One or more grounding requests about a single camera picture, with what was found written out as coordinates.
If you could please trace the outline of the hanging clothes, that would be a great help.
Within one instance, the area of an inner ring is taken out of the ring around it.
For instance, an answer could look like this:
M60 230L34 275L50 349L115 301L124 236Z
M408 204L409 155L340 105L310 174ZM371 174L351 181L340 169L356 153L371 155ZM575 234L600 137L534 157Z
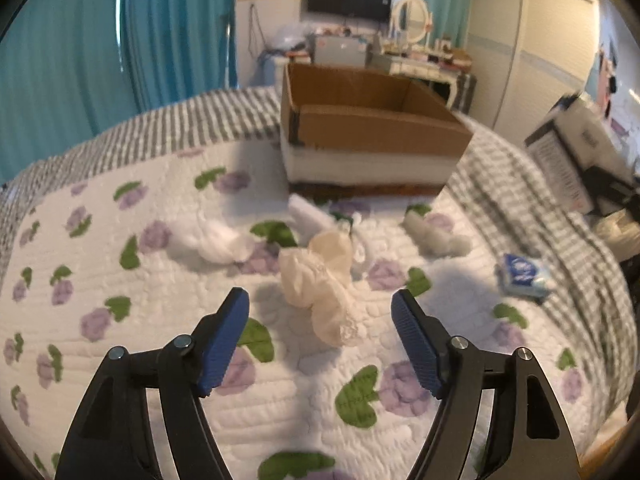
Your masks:
M617 75L613 48L606 50L600 45L586 89L615 133L631 136L639 132L639 92L624 84Z

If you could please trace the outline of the silver mini fridge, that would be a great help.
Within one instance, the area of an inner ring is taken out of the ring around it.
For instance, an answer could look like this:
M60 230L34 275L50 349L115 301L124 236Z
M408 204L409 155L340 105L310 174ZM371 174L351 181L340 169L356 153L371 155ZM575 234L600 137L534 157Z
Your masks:
M312 62L322 65L365 68L370 44L362 37L314 36Z

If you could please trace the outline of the cream louvered wardrobe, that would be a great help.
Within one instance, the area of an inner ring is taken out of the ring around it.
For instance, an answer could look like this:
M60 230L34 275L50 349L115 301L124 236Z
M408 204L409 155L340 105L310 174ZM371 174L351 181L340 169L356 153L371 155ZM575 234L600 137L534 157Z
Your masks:
M585 88L599 40L598 0L470 0L469 115L522 146L561 96Z

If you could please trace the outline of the white dressing table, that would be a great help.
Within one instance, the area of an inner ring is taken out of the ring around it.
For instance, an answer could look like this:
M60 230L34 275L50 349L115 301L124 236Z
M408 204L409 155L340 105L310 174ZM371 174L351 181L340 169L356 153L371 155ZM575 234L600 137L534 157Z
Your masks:
M412 60L411 58L403 58L383 53L372 53L368 64L372 70L382 70L389 75L406 76L413 79L420 79L431 82L439 82L449 87L449 96L446 99L446 105L450 110L457 110L459 103L458 84L459 75L453 70L446 70L438 64L432 62L423 62Z

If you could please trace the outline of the grey checked bedsheet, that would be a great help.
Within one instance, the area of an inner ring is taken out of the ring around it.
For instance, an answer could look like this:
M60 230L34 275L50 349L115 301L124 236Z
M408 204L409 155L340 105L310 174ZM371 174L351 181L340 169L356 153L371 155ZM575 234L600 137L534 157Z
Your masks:
M431 91L214 90L149 110L33 162L1 197L1 257L9 260L41 197L114 169L187 148L281 141L305 154L414 157L416 171L325 169L300 174L311 196L424 195L448 188L491 250L547 261L560 289L547 308L607 408L630 393L637 330L628 287L610 248L566 206L538 164L474 119L450 112Z

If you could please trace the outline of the cardboard box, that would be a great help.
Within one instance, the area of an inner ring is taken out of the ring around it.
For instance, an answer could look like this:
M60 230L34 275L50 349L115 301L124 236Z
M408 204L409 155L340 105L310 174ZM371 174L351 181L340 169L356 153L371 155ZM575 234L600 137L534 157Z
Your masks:
M280 130L288 187L312 198L436 195L473 136L422 82L316 64L286 66Z

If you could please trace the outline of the floral white quilt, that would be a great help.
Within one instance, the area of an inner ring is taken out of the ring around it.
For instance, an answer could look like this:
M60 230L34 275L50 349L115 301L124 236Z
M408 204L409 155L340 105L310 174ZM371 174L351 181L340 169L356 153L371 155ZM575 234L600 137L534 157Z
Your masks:
M40 198L4 274L1 418L27 459L55 472L66 431L104 353L163 346L217 310L230 288L250 294L250 319L222 385L203 402L237 479L400 479L438 404L422 390L390 319L401 287L477 347L533 350L575 445L602 422L603 401L541 306L499 292L498 256L449 192L431 207L472 240L469 255L431 258L402 226L405 200L355 209L373 247L352 279L366 334L324 344L309 312L283 295L278 255L305 247L288 213L279 151L230 143L120 168ZM254 237L246 261L213 264L180 248L171 225L204 217Z

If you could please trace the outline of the clear plastic bag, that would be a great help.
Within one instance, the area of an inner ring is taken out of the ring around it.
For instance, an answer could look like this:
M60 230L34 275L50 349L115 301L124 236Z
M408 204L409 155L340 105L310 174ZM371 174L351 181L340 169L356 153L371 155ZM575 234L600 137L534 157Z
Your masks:
M314 25L297 22L283 25L272 37L269 47L278 52L299 52L307 50L314 36Z

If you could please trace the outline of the white green sock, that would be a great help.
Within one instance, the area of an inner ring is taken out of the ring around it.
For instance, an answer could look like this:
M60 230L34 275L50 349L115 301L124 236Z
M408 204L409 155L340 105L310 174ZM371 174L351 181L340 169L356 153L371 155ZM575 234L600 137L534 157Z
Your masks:
M360 229L346 220L337 220L303 196L291 194L288 198L288 213L294 221L295 229L304 243L315 235L329 230L345 229L352 239L355 262L366 270L373 260L372 248Z

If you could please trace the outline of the teal curtain middle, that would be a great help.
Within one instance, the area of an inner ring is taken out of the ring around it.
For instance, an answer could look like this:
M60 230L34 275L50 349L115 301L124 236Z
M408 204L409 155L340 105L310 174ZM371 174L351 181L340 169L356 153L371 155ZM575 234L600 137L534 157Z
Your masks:
M120 0L119 18L142 112L238 85L235 0Z

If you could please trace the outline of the oval vanity mirror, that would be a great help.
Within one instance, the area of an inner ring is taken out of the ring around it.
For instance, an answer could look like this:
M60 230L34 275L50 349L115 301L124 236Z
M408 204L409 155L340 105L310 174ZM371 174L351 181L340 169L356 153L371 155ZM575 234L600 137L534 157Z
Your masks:
M390 14L390 33L402 44L420 44L433 30L433 13L425 0L399 0Z

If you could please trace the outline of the cream sock bundle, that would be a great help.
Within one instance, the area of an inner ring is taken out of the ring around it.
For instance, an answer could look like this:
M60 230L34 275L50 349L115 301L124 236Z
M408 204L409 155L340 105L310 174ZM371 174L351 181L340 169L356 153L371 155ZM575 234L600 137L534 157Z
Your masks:
M286 302L307 310L314 334L334 348L356 346L366 334L352 293L353 262L352 241L341 230L322 231L278 258Z

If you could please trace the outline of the white knotted sock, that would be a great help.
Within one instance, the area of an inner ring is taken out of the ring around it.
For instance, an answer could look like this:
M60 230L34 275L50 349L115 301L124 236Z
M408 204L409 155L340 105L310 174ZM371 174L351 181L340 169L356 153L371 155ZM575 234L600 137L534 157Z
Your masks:
M452 232L452 221L446 214L422 216L415 210L409 210L402 226L421 252L436 258L463 257L469 255L473 248L468 236Z
M171 232L172 240L180 248L213 264L244 262L256 246L250 234L240 233L227 223L204 217L176 221L171 225Z

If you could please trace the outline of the tissue packet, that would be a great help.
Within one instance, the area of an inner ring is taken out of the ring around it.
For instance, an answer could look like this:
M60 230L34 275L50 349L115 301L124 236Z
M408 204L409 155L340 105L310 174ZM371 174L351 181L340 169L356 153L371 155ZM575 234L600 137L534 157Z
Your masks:
M544 301L555 290L551 272L541 260L508 252L499 259L497 280L506 296Z

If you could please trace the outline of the teal curtain left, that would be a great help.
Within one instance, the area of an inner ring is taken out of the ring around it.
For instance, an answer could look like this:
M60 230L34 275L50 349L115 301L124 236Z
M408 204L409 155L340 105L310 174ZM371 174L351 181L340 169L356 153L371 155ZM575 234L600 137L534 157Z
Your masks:
M137 115L116 0L27 0L1 41L1 179Z

